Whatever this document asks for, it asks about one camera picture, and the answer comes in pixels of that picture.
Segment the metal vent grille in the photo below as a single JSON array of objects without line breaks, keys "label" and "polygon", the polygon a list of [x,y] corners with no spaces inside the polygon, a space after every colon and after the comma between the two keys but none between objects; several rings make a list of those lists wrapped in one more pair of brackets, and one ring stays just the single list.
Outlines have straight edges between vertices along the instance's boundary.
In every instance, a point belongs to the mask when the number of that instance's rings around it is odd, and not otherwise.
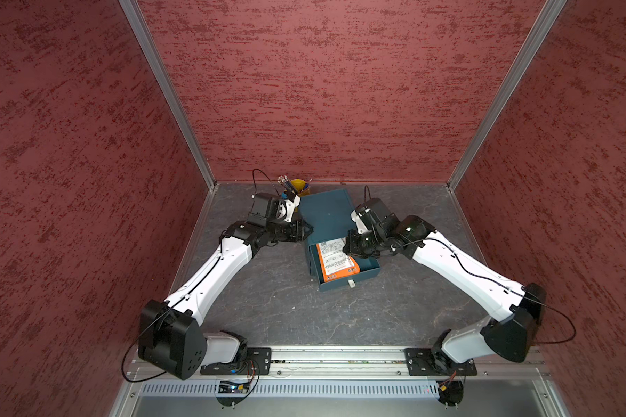
[{"label": "metal vent grille", "polygon": [[[145,382],[141,396],[151,397],[212,397],[217,393],[214,381],[159,381]],[[243,396],[225,394],[224,396]],[[328,398],[438,398],[438,386],[426,380],[356,381],[287,379],[261,380],[252,396],[259,397],[328,397]]]}]

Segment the teal box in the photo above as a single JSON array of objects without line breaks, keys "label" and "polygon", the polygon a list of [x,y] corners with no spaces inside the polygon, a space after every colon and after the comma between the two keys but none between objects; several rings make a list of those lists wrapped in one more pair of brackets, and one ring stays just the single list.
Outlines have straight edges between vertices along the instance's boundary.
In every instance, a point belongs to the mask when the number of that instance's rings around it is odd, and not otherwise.
[{"label": "teal box", "polygon": [[313,226],[313,233],[304,242],[304,247],[310,274],[317,278],[320,291],[347,286],[349,279],[359,282],[373,278],[380,273],[378,260],[354,257],[360,269],[359,273],[329,282],[324,281],[316,245],[328,240],[345,238],[348,236],[348,230],[357,229],[351,219],[354,208],[351,196],[345,189],[304,196],[299,203],[299,212],[302,217]]}]

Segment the metal corner post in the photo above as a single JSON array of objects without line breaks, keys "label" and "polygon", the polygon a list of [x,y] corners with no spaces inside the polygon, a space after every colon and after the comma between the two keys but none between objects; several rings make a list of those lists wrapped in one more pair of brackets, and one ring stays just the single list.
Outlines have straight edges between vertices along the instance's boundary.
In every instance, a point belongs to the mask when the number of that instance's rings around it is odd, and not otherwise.
[{"label": "metal corner post", "polygon": [[517,88],[519,81],[522,76],[524,76],[531,61],[533,61],[535,54],[538,52],[538,48],[543,44],[552,25],[557,17],[559,17],[559,13],[565,3],[566,0],[546,0],[545,5],[543,5],[542,10],[533,23],[533,27],[526,36],[524,44],[519,49],[515,61],[510,66],[508,74],[503,79],[499,91],[496,92],[494,100],[489,106],[489,109],[487,109],[487,113],[484,115],[482,122],[480,122],[480,126],[478,126],[471,142],[468,143],[468,147],[459,160],[455,171],[452,172],[450,180],[448,181],[450,190],[454,191],[459,185],[459,181],[461,181],[461,178],[473,161],[480,146],[482,146],[484,140],[487,138],[489,131],[501,114],[503,107],[510,99],[510,96],[512,96],[515,88]]},{"label": "metal corner post", "polygon": [[181,129],[181,133],[183,133],[185,142],[190,148],[190,153],[192,154],[193,158],[195,158],[195,162],[200,168],[201,175],[204,177],[206,186],[209,188],[210,191],[216,185],[216,179],[211,172],[211,168],[209,167],[209,163],[206,161],[204,154],[201,153],[200,143],[195,136],[195,131],[192,129],[190,121],[185,115],[184,107],[181,104],[181,100],[179,100],[179,96],[176,94],[174,84],[169,78],[169,74],[167,73],[165,64],[162,62],[162,58],[160,58],[158,49],[155,47],[155,42],[153,42],[151,32],[146,25],[142,10],[139,8],[136,0],[118,1],[123,8],[123,12],[127,17],[127,21],[132,27],[132,31],[134,32],[135,37],[139,41],[139,45],[142,47],[142,51],[151,67],[151,71],[153,71],[155,79],[160,85],[160,89],[162,90],[162,93],[165,96],[167,103],[169,104],[171,112],[174,114],[174,118],[179,125],[179,129]]}]

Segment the red textured wall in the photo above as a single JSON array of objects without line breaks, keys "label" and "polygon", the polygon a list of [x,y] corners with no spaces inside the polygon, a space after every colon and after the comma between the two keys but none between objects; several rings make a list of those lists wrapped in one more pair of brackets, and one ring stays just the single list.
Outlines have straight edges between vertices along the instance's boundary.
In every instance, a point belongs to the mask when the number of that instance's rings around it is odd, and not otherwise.
[{"label": "red textured wall", "polygon": [[573,414],[626,416],[626,2],[568,1],[457,194],[491,266],[574,319],[545,346]]},{"label": "red textured wall", "polygon": [[543,0],[142,0],[217,179],[449,179]]},{"label": "red textured wall", "polygon": [[0,416],[106,416],[205,193],[117,1],[0,1]]}]

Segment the black mounting bracket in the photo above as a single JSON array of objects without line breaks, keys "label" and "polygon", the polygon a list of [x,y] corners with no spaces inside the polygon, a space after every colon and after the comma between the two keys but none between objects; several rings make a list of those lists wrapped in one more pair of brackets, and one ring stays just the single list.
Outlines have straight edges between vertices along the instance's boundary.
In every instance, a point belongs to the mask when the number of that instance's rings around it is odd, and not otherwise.
[{"label": "black mounting bracket", "polygon": [[450,376],[454,371],[457,371],[457,376],[476,376],[478,374],[473,359],[460,363],[448,374],[442,374],[434,367],[430,348],[408,347],[403,349],[403,352],[406,355],[406,366],[408,366],[410,376]]},{"label": "black mounting bracket", "polygon": [[271,348],[270,347],[248,347],[246,351],[246,361],[241,363],[240,368],[236,368],[234,363],[211,363],[200,367],[200,375],[245,375],[248,371],[250,362],[255,364],[259,370],[251,370],[257,372],[260,376],[269,374],[271,368]]}]

